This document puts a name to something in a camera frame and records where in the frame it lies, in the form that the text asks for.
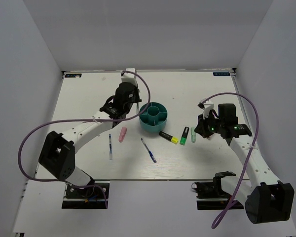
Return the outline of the teal round desk organizer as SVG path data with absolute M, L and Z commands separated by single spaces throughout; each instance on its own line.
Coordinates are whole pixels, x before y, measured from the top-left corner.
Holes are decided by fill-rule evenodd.
M 139 116 L 141 129 L 148 133 L 159 133 L 166 126 L 167 116 L 165 106 L 150 102 L 147 109 Z

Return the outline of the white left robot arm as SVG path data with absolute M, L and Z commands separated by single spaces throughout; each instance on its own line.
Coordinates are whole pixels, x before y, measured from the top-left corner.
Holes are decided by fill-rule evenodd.
M 141 102 L 139 90 L 130 82 L 122 82 L 90 122 L 83 122 L 63 133 L 51 131 L 43 144 L 39 164 L 57 180 L 77 186 L 83 197 L 94 193 L 92 178 L 75 164 L 75 154 L 89 141 L 125 119 L 134 103 Z

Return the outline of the yellow highlighter marker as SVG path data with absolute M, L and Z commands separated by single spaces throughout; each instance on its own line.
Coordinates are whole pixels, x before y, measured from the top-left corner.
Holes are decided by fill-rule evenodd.
M 173 144 L 177 144 L 178 139 L 172 135 L 169 135 L 163 131 L 159 132 L 159 136 L 161 136 L 162 138 L 166 139 L 167 141 L 170 141 Z

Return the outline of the right blue table label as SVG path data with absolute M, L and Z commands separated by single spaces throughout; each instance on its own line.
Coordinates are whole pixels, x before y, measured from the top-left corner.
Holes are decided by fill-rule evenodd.
M 213 76 L 215 76 L 215 77 L 229 77 L 230 72 L 213 72 Z

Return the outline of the green highlighter marker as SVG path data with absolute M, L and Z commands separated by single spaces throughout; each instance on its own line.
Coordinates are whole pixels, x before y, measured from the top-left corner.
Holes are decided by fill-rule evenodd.
M 180 145 L 183 145 L 183 146 L 185 145 L 188 133 L 189 133 L 189 127 L 186 126 L 180 138 Z

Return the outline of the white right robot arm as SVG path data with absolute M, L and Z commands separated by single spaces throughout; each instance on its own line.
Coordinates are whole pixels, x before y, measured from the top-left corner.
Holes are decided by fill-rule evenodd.
M 220 135 L 234 151 L 246 170 L 250 184 L 231 171 L 220 172 L 213 178 L 212 191 L 219 197 L 227 194 L 242 204 L 253 224 L 287 221 L 290 218 L 295 191 L 291 184 L 282 183 L 271 171 L 259 148 L 253 145 L 253 135 L 246 124 L 239 124 L 234 104 L 214 104 L 208 100 L 198 105 L 195 133 L 203 138 Z

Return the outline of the left blue table label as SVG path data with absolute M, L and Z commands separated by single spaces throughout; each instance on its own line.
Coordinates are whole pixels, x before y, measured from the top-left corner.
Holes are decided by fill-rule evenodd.
M 65 78 L 80 78 L 82 74 L 65 74 Z

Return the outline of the clear blue gel pen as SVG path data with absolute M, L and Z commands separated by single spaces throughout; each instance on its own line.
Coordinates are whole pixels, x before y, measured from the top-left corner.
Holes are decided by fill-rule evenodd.
M 109 159 L 113 160 L 111 134 L 109 134 Z

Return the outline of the blue table label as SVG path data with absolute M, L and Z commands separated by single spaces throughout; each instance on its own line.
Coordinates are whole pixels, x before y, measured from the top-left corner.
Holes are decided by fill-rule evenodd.
M 215 77 L 229 77 L 230 72 L 213 72 L 213 76 L 215 76 Z
M 65 78 L 80 78 L 82 74 L 65 74 Z

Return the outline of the green pen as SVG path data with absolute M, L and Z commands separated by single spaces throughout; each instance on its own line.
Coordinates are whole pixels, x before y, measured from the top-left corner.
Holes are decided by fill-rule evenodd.
M 139 104 L 136 103 L 136 115 L 139 113 Z

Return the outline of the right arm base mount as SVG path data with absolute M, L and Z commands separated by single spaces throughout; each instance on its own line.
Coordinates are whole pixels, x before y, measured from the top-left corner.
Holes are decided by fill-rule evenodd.
M 191 189 L 196 193 L 197 210 L 224 210 L 231 195 L 216 191 L 212 182 L 193 182 Z

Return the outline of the blue ballpoint pen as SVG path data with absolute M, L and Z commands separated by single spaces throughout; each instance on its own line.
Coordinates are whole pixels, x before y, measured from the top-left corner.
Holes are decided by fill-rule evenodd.
M 145 141 L 143 140 L 143 138 L 141 138 L 141 142 L 142 142 L 142 144 L 144 145 L 145 149 L 147 150 L 147 152 L 148 152 L 148 154 L 149 154 L 151 160 L 152 160 L 154 163 L 157 163 L 157 161 L 156 161 L 154 155 L 152 154 L 151 150 L 148 148 L 148 146 L 147 146 L 147 144 L 145 143 Z

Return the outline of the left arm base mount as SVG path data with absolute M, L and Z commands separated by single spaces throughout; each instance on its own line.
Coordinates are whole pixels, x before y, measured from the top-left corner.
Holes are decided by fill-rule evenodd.
M 76 189 L 66 186 L 62 209 L 106 209 L 109 202 L 109 182 L 95 183 L 100 188 Z

